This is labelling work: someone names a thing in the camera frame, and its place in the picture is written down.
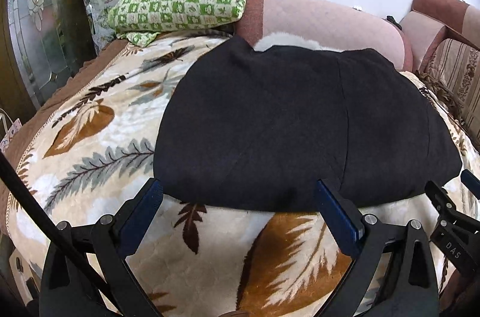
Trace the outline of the black coat with fur collar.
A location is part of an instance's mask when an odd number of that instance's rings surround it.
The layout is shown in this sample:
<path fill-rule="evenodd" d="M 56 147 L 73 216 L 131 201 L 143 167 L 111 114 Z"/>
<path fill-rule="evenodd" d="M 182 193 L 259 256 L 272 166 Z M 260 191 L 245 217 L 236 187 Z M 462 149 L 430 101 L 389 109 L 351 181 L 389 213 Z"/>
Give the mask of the black coat with fur collar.
<path fill-rule="evenodd" d="M 176 86 L 153 168 L 181 201 L 308 212 L 319 182 L 371 207 L 446 184 L 461 157 L 439 112 L 376 50 L 257 52 L 233 37 Z"/>

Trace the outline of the leaf-patterned plush blanket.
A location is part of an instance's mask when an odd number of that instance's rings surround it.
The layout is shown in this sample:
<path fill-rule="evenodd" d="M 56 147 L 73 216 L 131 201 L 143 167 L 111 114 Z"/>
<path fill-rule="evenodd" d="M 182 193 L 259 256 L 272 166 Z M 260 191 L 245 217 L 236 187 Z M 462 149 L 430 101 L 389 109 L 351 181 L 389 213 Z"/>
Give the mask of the leaf-patterned plush blanket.
<path fill-rule="evenodd" d="M 22 127 L 1 157 L 1 178 L 10 191 L 6 225 L 40 279 L 53 243 L 116 311 L 98 260 L 88 254 L 83 262 L 58 224 L 91 225 L 115 215 L 156 179 L 155 145 L 176 86 L 199 58 L 232 38 L 212 30 L 180 31 L 147 47 L 126 45 L 110 62 L 86 68 Z M 289 34 L 250 47 L 264 52 L 275 45 L 344 52 Z M 439 112 L 459 151 L 459 175 L 434 183 L 447 190 L 459 212 L 479 221 L 479 148 L 426 84 L 413 73 L 397 72 Z M 137 252 L 126 258 L 160 316 L 317 316 L 352 262 L 320 215 L 316 191 L 316 209 L 308 212 L 214 207 L 178 200 L 164 188 L 163 194 Z M 479 313 L 479 271 L 457 271 L 431 241 L 439 213 L 425 188 L 399 201 L 354 205 L 384 224 L 420 222 L 436 272 L 438 316 Z M 355 316 L 371 307 L 390 257 L 382 255 Z"/>

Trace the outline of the striped floral cushion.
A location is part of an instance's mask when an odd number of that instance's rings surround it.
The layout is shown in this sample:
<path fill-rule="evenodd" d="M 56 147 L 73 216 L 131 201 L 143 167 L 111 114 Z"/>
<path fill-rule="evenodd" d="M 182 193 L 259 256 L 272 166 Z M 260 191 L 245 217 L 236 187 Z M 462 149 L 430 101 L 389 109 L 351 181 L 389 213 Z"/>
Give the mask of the striped floral cushion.
<path fill-rule="evenodd" d="M 446 39 L 421 69 L 419 78 L 479 148 L 479 51 Z"/>

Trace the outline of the pink and maroon cushion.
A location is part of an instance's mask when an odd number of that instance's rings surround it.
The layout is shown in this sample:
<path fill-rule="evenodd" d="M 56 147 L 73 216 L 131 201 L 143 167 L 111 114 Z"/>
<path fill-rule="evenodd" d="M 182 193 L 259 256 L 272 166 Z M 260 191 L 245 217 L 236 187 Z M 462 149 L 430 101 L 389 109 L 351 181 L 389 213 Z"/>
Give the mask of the pink and maroon cushion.
<path fill-rule="evenodd" d="M 446 39 L 479 48 L 479 9 L 461 0 L 413 0 L 400 26 L 411 46 L 413 71 L 425 69 Z"/>

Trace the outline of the small black object behind bolster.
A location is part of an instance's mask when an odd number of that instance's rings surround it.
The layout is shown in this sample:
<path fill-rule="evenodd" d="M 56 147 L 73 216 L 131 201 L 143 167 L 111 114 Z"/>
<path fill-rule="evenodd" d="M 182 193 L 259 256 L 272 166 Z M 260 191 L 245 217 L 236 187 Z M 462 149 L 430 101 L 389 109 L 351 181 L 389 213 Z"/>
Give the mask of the small black object behind bolster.
<path fill-rule="evenodd" d="M 395 18 L 391 15 L 388 15 L 385 20 L 391 24 L 393 24 L 395 27 L 397 27 L 397 29 L 399 29 L 400 31 L 402 31 L 402 26 L 400 25 L 400 23 L 398 23 Z"/>

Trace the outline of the pink quilted bolster pillow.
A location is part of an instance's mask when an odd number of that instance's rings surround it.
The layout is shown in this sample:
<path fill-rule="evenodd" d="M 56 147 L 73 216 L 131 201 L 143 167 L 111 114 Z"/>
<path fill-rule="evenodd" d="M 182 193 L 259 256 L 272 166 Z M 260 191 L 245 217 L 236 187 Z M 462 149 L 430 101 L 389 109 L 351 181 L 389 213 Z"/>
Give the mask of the pink quilted bolster pillow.
<path fill-rule="evenodd" d="M 250 45 L 285 32 L 337 50 L 372 48 L 399 71 L 413 69 L 409 40 L 393 23 L 325 0 L 247 0 L 236 34 Z"/>

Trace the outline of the glass door panel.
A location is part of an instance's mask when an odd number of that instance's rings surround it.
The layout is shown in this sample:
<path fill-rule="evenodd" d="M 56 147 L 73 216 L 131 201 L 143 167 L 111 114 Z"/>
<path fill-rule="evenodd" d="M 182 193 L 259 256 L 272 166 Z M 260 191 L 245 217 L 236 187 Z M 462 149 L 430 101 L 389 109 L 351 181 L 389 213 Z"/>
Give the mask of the glass door panel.
<path fill-rule="evenodd" d="M 10 41 L 35 107 L 96 56 L 83 0 L 7 0 Z"/>

